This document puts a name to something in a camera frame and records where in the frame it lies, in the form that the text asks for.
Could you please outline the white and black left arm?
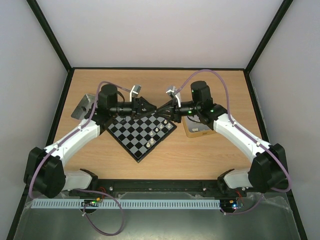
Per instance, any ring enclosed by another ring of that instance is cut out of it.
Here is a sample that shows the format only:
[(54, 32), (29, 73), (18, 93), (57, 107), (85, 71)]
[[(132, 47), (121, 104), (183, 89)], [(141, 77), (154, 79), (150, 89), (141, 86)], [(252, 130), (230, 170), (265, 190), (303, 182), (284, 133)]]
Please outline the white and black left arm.
[(29, 186), (29, 197), (34, 198), (33, 191), (54, 198), (62, 191), (87, 190), (94, 174), (85, 169), (65, 171), (66, 164), (82, 147), (106, 131), (116, 117), (142, 118), (157, 109), (137, 96), (134, 91), (140, 88), (139, 85), (133, 86), (130, 100), (119, 102), (119, 86), (102, 81), (93, 105), (71, 132), (43, 149), (33, 148), (28, 155), (23, 179)]

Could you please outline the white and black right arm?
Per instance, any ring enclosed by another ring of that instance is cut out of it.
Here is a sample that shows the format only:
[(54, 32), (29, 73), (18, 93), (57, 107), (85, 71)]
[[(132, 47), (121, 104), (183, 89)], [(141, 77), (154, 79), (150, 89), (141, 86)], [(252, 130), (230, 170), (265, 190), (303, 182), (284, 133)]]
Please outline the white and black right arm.
[(269, 190), (287, 192), (277, 185), (288, 180), (288, 171), (283, 165), (286, 153), (280, 144), (271, 145), (239, 124), (223, 106), (214, 103), (210, 87), (205, 81), (193, 82), (190, 86), (191, 101), (181, 101), (176, 87), (167, 89), (171, 100), (156, 110), (156, 114), (179, 123), (182, 117), (197, 116), (200, 123), (221, 134), (234, 144), (249, 160), (250, 168), (230, 169), (220, 175), (218, 191), (229, 196), (236, 188), (253, 188), (260, 193)]

